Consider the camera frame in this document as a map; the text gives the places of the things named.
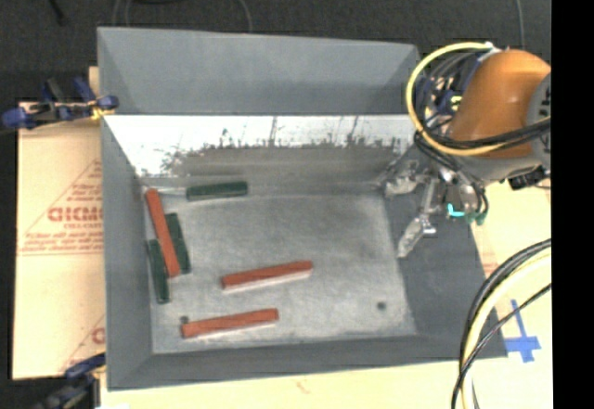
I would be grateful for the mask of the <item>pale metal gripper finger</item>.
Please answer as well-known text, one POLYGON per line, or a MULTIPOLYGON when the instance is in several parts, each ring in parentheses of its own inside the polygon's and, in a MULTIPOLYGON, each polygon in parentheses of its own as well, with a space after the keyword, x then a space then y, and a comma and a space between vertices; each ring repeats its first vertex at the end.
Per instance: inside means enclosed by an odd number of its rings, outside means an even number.
POLYGON ((397 244, 397 257, 406 258, 425 237, 436 237, 437 228, 428 212, 421 212, 407 225, 397 244))
POLYGON ((417 160, 395 160, 378 178, 378 188, 386 198, 405 195, 418 185, 417 160))

